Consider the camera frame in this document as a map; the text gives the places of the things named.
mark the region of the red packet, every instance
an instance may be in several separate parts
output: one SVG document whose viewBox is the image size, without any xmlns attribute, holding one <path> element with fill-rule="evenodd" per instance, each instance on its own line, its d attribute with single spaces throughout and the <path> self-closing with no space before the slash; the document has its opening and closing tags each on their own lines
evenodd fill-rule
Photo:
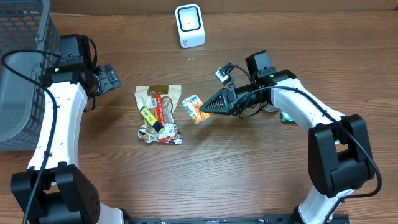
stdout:
<svg viewBox="0 0 398 224">
<path fill-rule="evenodd" d="M 162 97 L 160 94 L 152 96 L 152 107 L 154 109 L 155 118 L 160 122 L 162 126 L 164 126 L 164 117 L 163 117 L 163 106 L 162 106 Z M 164 131 L 162 134 L 159 134 L 159 142 L 165 142 L 169 140 L 167 133 Z"/>
</svg>

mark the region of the perforated basket side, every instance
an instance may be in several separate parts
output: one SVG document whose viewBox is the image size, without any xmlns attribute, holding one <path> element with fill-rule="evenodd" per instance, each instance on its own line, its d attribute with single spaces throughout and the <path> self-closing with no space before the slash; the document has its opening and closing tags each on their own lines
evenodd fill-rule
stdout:
<svg viewBox="0 0 398 224">
<path fill-rule="evenodd" d="M 49 17 L 49 7 L 48 0 L 1 1 L 0 56 L 17 49 L 37 49 L 60 54 L 59 33 Z M 30 74 L 37 81 L 40 81 L 45 69 L 56 61 L 53 56 L 43 55 L 41 58 L 40 68 Z M 34 86 L 34 94 L 29 103 L 30 115 L 26 117 L 24 127 L 13 137 L 0 142 L 0 150 L 35 149 L 45 106 L 44 92 L 37 86 Z"/>
</svg>

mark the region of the barcode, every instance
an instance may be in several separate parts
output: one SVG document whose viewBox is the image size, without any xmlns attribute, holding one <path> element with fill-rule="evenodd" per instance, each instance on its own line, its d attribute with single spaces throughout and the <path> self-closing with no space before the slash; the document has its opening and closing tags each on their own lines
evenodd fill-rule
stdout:
<svg viewBox="0 0 398 224">
<path fill-rule="evenodd" d="M 188 111 L 189 116 L 193 114 L 193 111 L 189 108 L 189 105 L 185 106 L 185 109 Z"/>
<path fill-rule="evenodd" d="M 152 99 L 152 107 L 153 107 L 153 108 L 157 107 L 156 98 L 153 98 L 153 99 Z"/>
</svg>

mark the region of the laundry basket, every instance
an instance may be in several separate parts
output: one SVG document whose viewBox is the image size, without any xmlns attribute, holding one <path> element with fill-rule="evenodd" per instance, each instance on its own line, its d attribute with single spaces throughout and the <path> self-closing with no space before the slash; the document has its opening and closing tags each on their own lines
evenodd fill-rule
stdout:
<svg viewBox="0 0 398 224">
<path fill-rule="evenodd" d="M 0 1 L 0 57 L 19 49 L 60 54 L 49 0 Z M 6 63 L 39 82 L 56 57 L 34 52 L 10 55 Z M 35 149 L 44 115 L 44 91 L 0 67 L 0 150 Z"/>
</svg>

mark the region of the wood grain surface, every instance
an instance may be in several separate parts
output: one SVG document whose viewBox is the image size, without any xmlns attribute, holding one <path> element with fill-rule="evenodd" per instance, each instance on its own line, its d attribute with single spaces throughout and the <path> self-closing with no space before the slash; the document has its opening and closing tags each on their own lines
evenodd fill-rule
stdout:
<svg viewBox="0 0 398 224">
<path fill-rule="evenodd" d="M 206 44 L 179 46 L 174 15 L 53 17 L 61 34 L 94 39 L 98 63 L 112 62 L 122 88 L 98 98 L 84 114 L 79 141 L 83 173 L 101 201 L 133 217 L 252 217 L 291 213 L 308 194 L 308 140 L 279 114 L 240 120 L 214 116 L 195 125 L 180 104 L 203 101 L 222 88 L 213 72 L 228 61 L 267 50 L 332 108 L 367 122 L 382 192 L 339 208 L 352 223 L 398 222 L 398 13 L 280 12 L 207 14 Z M 233 73 L 237 85 L 246 77 Z M 181 84 L 174 113 L 181 146 L 145 144 L 136 86 Z M 11 175 L 26 170 L 33 151 L 0 152 L 0 223 L 20 223 Z M 358 192 L 369 192 L 376 180 Z"/>
<path fill-rule="evenodd" d="M 83 15 L 173 14 L 182 4 L 202 13 L 393 10 L 398 0 L 51 0 L 51 12 Z"/>
</svg>

